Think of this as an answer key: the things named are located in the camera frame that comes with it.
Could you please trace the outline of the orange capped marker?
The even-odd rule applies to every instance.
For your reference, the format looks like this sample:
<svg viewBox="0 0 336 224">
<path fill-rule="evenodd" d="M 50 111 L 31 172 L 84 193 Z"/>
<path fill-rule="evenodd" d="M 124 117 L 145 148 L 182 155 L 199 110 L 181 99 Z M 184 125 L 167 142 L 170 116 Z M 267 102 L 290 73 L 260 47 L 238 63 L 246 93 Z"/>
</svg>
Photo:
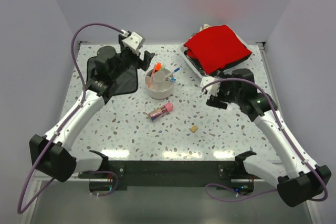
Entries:
<svg viewBox="0 0 336 224">
<path fill-rule="evenodd" d="M 156 72 L 158 72 L 158 71 L 161 69 L 161 67 L 162 67 L 161 63 L 158 62 L 158 63 L 154 66 L 154 68 L 153 68 L 153 70 L 152 70 L 152 72 L 151 72 L 151 77 L 152 77 Z"/>
</svg>

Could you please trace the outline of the small tan eraser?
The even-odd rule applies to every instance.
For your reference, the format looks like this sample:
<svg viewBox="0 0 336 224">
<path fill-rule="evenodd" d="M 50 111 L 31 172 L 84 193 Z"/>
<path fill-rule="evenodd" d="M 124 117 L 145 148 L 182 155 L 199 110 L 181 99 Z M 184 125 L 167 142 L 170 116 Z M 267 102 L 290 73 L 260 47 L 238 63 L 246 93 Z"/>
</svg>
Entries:
<svg viewBox="0 0 336 224">
<path fill-rule="evenodd" d="M 196 132 L 197 129 L 198 129 L 198 127 L 197 127 L 196 125 L 193 125 L 193 126 L 190 128 L 191 132 L 193 132 L 193 133 Z"/>
</svg>

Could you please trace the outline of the white pen blue cap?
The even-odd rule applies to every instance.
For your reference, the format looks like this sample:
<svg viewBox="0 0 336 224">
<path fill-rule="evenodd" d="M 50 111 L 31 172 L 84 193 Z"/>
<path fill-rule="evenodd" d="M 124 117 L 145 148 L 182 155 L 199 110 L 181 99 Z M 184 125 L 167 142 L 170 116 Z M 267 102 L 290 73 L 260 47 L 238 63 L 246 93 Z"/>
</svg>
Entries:
<svg viewBox="0 0 336 224">
<path fill-rule="evenodd" d="M 174 69 L 173 71 L 171 71 L 171 72 L 169 72 L 166 76 L 165 76 L 165 78 L 169 78 L 169 77 L 171 77 L 172 75 L 174 75 L 176 72 L 178 72 L 180 70 L 180 68 L 176 68 L 176 69 Z"/>
</svg>

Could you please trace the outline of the clear blue ballpoint pen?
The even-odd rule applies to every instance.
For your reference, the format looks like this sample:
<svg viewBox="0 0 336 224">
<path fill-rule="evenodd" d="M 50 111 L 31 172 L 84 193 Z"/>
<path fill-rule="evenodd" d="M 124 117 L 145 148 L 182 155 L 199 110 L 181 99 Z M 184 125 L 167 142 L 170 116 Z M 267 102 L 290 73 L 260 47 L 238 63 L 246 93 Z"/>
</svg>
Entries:
<svg viewBox="0 0 336 224">
<path fill-rule="evenodd" d="M 167 77 L 165 80 L 168 81 L 168 82 L 171 82 L 171 83 L 175 83 L 176 82 L 176 79 L 172 78 L 172 77 Z"/>
</svg>

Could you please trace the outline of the pink capped crayon tube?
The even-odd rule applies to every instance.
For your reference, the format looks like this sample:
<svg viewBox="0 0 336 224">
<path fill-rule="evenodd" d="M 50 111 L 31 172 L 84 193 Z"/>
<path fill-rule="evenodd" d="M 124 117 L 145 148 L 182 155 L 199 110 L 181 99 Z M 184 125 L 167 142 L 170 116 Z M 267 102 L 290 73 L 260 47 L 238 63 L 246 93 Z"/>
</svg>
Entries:
<svg viewBox="0 0 336 224">
<path fill-rule="evenodd" d="M 151 122 L 156 121 L 157 119 L 161 118 L 162 116 L 171 113 L 173 111 L 173 104 L 166 103 L 165 105 L 155 109 L 154 111 L 148 113 L 148 118 Z"/>
</svg>

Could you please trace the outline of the orange gel pen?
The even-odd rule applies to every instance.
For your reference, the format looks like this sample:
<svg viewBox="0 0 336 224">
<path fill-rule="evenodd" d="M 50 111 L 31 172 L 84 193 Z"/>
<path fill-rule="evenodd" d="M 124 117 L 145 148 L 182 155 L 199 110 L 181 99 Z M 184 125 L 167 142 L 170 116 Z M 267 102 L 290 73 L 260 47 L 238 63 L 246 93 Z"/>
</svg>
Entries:
<svg viewBox="0 0 336 224">
<path fill-rule="evenodd" d="M 153 75 L 156 73 L 156 70 L 152 70 L 151 72 L 150 72 L 150 74 L 149 74 L 149 82 L 148 82 L 148 85 L 147 85 L 147 87 L 148 88 L 150 88 L 150 86 L 151 86 L 151 84 L 152 84 L 152 82 L 153 82 Z"/>
</svg>

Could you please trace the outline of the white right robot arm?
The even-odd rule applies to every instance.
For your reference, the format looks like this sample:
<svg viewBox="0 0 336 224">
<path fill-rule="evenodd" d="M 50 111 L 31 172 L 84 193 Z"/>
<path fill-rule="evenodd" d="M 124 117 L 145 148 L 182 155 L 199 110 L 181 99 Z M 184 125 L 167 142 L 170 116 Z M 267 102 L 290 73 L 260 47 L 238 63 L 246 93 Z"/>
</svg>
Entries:
<svg viewBox="0 0 336 224">
<path fill-rule="evenodd" d="M 238 105 L 261 130 L 282 162 L 282 166 L 277 166 L 258 157 L 254 151 L 246 151 L 235 156 L 234 175 L 239 178 L 254 175 L 264 180 L 289 207 L 307 200 L 328 199 L 330 169 L 319 165 L 304 150 L 285 124 L 272 97 L 255 83 L 249 69 L 237 69 L 221 78 L 203 77 L 201 92 L 209 96 L 208 106 L 226 109 L 230 103 Z"/>
</svg>

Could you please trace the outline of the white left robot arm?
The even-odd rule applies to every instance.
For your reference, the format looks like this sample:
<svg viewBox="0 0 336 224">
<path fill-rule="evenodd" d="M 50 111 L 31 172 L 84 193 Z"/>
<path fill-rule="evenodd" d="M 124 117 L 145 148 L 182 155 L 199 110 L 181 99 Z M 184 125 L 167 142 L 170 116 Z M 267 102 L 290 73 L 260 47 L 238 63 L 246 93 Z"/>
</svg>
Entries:
<svg viewBox="0 0 336 224">
<path fill-rule="evenodd" d="M 64 117 L 43 136 L 29 141 L 31 161 L 36 169 L 59 182 L 74 173 L 91 172 L 103 178 L 109 171 L 109 159 L 99 151 L 90 150 L 83 158 L 72 156 L 71 149 L 79 133 L 116 95 L 134 93 L 138 89 L 138 70 L 147 71 L 155 54 L 144 52 L 143 58 L 128 47 L 120 52 L 103 46 L 87 61 L 85 90 Z"/>
</svg>

